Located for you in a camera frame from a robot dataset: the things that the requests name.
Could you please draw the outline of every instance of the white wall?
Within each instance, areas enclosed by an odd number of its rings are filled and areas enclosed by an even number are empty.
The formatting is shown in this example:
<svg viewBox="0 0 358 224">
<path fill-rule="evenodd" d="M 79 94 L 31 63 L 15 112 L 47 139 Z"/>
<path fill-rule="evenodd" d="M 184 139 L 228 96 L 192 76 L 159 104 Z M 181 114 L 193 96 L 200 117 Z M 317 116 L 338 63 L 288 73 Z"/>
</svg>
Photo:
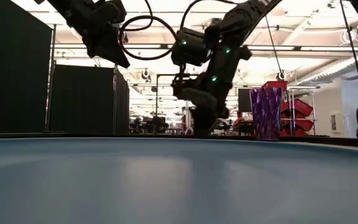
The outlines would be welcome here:
<svg viewBox="0 0 358 224">
<path fill-rule="evenodd" d="M 349 72 L 344 77 L 353 77 L 356 71 Z M 346 137 L 355 138 L 357 129 L 356 109 L 358 107 L 358 79 L 353 81 L 342 81 L 342 104 L 343 113 L 346 117 Z"/>
<path fill-rule="evenodd" d="M 331 137 L 344 137 L 345 129 L 342 118 L 337 119 L 337 131 L 331 129 L 331 115 L 342 114 L 342 80 L 335 79 L 331 84 L 321 85 L 320 89 L 314 90 L 314 111 L 317 121 L 315 122 L 316 134 Z M 311 96 L 302 100 L 312 105 Z"/>
</svg>

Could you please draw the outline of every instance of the ceiling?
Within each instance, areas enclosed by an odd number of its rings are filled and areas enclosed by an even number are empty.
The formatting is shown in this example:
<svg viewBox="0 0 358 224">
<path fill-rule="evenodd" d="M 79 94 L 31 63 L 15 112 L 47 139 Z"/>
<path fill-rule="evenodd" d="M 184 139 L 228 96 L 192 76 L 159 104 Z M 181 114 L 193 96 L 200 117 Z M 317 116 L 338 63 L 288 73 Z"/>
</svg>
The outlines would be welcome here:
<svg viewBox="0 0 358 224">
<path fill-rule="evenodd" d="M 111 62 L 103 59 L 90 59 L 86 55 L 85 46 L 82 41 L 70 29 L 61 15 L 48 3 L 41 5 L 32 0 L 12 0 L 20 7 L 29 11 L 32 15 L 53 27 L 57 25 L 55 59 L 59 64 L 83 65 L 102 67 L 113 67 Z M 184 10 L 192 0 L 161 1 L 149 0 L 154 15 L 167 21 L 173 28 L 178 29 Z M 344 1 L 348 23 L 358 24 L 358 15 L 348 1 Z M 147 6 L 144 0 L 124 1 L 127 11 L 126 19 L 134 16 L 146 15 Z M 202 1 L 196 4 L 186 18 L 186 26 L 192 29 L 203 31 L 203 26 L 211 18 L 222 18 L 224 13 L 233 8 L 232 4 L 224 4 L 217 1 Z M 344 19 L 342 16 L 339 0 L 283 0 L 268 16 L 272 39 L 277 48 L 281 46 L 348 46 L 349 39 L 345 33 Z M 149 21 L 136 21 L 128 28 L 142 27 Z M 159 47 L 160 44 L 171 45 L 174 39 L 164 26 L 154 22 L 152 27 L 140 32 L 128 32 L 130 52 L 144 57 L 162 54 L 165 50 Z M 358 46 L 358 37 L 354 35 L 354 43 Z M 267 21 L 262 19 L 257 28 L 251 33 L 245 44 L 250 46 L 253 57 L 248 61 L 241 61 L 238 66 L 238 73 L 234 78 L 237 85 L 256 85 L 275 79 L 279 72 L 277 59 L 271 47 L 272 41 L 269 35 Z M 313 71 L 334 63 L 337 60 L 351 58 L 349 51 L 340 50 L 336 52 L 320 51 L 279 51 L 277 52 L 280 68 L 288 74 L 287 79 L 292 82 L 301 80 Z M 155 111 L 155 93 L 151 87 L 155 86 L 156 74 L 174 74 L 178 67 L 173 65 L 170 57 L 154 61 L 141 61 L 128 58 L 131 67 L 128 69 L 119 68 L 130 85 L 138 84 L 131 88 L 131 110 L 133 114 L 149 114 Z M 142 79 L 142 72 L 147 68 L 151 75 L 151 83 Z M 202 67 L 188 67 L 189 73 L 199 73 L 204 70 Z M 172 76 L 162 76 L 158 83 L 158 111 L 168 117 L 178 119 L 175 113 L 181 111 L 185 102 L 177 101 L 172 97 L 172 89 L 169 84 Z M 229 93 L 228 107 L 237 106 L 236 89 Z"/>
</svg>

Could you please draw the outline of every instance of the blue table surface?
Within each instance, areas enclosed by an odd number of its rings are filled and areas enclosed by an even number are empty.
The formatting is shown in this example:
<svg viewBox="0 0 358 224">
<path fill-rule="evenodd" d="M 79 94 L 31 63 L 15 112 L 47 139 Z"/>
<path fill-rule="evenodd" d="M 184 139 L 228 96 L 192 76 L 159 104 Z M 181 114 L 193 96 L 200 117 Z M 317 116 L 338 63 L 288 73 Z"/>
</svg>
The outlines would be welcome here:
<svg viewBox="0 0 358 224">
<path fill-rule="evenodd" d="M 0 223 L 358 223 L 358 150 L 193 139 L 0 139 Z"/>
</svg>

